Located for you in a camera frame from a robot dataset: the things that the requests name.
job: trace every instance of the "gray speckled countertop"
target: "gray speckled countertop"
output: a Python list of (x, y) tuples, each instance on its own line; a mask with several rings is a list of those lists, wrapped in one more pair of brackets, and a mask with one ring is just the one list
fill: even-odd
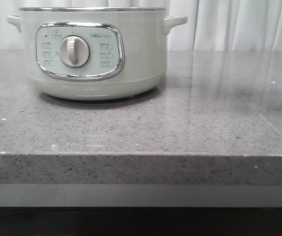
[(282, 52), (169, 52), (132, 99), (36, 90), (0, 50), (0, 183), (282, 185)]

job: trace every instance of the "control panel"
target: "control panel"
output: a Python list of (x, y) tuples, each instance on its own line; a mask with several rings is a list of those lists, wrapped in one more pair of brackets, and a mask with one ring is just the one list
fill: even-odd
[(125, 62), (119, 30), (110, 24), (45, 23), (36, 34), (39, 67), (62, 80), (100, 80), (118, 74)]

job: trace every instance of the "pot handle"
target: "pot handle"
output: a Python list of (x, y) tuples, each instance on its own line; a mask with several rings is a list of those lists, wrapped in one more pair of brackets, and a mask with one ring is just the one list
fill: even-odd
[(169, 31), (174, 26), (182, 25), (188, 22), (187, 16), (167, 16), (164, 20), (164, 35), (169, 34)]
[(21, 19), (19, 15), (7, 16), (7, 22), (14, 25), (21, 33)]

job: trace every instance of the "white knob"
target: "white knob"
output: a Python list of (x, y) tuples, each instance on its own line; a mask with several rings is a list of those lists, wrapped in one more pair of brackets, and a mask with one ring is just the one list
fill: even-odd
[(63, 63), (71, 67), (80, 67), (89, 59), (90, 48), (84, 39), (68, 36), (60, 43), (59, 56)]

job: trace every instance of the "brand logo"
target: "brand logo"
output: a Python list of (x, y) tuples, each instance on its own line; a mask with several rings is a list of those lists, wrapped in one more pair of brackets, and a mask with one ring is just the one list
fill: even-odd
[(92, 38), (100, 38), (100, 37), (102, 37), (102, 36), (99, 35), (99, 34), (97, 34), (97, 33), (92, 33), (92, 34), (91, 34), (91, 37), (92, 37)]
[(92, 33), (91, 38), (110, 38), (110, 34), (98, 34), (98, 33)]

